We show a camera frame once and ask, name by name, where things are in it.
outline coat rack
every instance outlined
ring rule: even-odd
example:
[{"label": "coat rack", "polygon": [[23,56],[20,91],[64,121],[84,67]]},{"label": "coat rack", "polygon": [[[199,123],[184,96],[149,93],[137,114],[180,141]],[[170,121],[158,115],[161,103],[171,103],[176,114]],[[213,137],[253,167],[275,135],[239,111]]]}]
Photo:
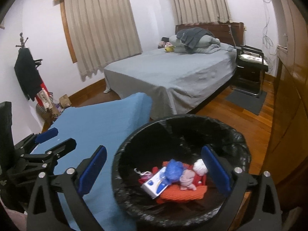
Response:
[{"label": "coat rack", "polygon": [[[23,41],[23,33],[21,32],[20,34],[20,44],[21,45],[16,45],[15,47],[21,47],[22,49],[25,48],[25,44],[26,44],[26,41],[29,39],[29,37],[27,37],[27,39],[25,40],[25,42]],[[37,68],[38,66],[42,65],[42,60],[43,59],[38,59],[38,60],[34,60],[35,62],[35,67]]]},{"label": "coat rack", "polygon": [[24,42],[23,41],[23,33],[21,32],[19,35],[20,35],[20,44],[21,45],[16,45],[16,47],[21,47],[23,49],[25,47],[26,41],[29,39],[29,37],[27,37],[27,39]]}]

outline wooden headboard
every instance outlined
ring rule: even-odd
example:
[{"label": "wooden headboard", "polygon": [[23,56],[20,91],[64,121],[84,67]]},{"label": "wooden headboard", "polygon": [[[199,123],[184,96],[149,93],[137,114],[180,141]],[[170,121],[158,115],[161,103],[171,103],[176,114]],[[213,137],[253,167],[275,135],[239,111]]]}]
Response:
[{"label": "wooden headboard", "polygon": [[232,34],[237,46],[244,45],[244,23],[200,23],[193,25],[181,24],[175,27],[175,33],[179,30],[186,28],[200,27],[211,31],[215,38],[218,38],[221,42],[234,46],[231,34],[229,33],[229,24],[231,25]]}]

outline cable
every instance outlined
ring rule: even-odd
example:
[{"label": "cable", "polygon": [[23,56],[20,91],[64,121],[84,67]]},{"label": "cable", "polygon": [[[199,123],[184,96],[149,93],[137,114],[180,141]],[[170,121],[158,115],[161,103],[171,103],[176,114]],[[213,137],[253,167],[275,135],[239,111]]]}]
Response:
[{"label": "cable", "polygon": [[231,25],[230,24],[229,24],[229,33],[232,36],[232,40],[233,40],[233,43],[234,43],[234,48],[236,49],[236,43],[235,43],[235,40],[234,40],[234,37],[233,37],[233,34],[232,34],[232,29],[231,29]]},{"label": "cable", "polygon": [[[263,33],[262,44],[264,45],[264,47],[266,49],[269,50],[269,55],[276,56],[277,48],[276,48],[275,53],[272,54],[271,53],[271,48],[274,47],[274,43],[273,43],[272,39],[267,35],[267,33],[268,33],[268,25],[270,23],[270,16],[269,16],[269,10],[268,10],[267,4],[270,3],[272,0],[262,0],[262,1],[263,1],[263,5],[264,5],[265,19],[266,19],[266,25],[265,25],[265,27],[263,28],[263,31],[262,31],[262,33]],[[266,59],[267,59],[266,61],[269,64],[269,73],[271,73],[272,70],[273,70],[272,63],[275,60],[272,60],[272,58],[266,58]]]}]

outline gray bed sheet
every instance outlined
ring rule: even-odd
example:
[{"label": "gray bed sheet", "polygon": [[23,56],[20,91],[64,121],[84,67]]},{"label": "gray bed sheet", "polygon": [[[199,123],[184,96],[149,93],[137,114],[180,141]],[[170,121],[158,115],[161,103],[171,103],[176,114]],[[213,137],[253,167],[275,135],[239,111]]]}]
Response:
[{"label": "gray bed sheet", "polygon": [[212,54],[165,53],[156,49],[105,67],[106,90],[121,99],[144,92],[153,100],[151,118],[184,114],[233,75],[236,50]]}]

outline red cloth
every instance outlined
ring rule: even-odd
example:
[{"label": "red cloth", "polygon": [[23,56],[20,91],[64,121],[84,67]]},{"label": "red cloth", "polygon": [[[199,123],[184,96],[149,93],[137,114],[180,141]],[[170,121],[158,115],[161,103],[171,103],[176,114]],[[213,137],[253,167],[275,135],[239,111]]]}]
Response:
[{"label": "red cloth", "polygon": [[[169,162],[164,161],[163,167],[167,166]],[[184,167],[186,169],[193,169],[193,165],[189,165],[186,163],[183,163]],[[153,175],[158,172],[158,167],[152,168]],[[138,182],[142,185],[147,180],[145,179],[139,179]],[[197,190],[180,190],[180,185],[173,183],[172,185],[168,186],[159,197],[157,197],[155,200],[158,204],[163,204],[167,201],[174,201],[177,203],[185,203],[190,200],[200,200],[203,198],[204,194],[207,191],[207,186],[205,185],[206,181],[206,175],[199,176],[195,174],[193,184],[197,187]]]}]

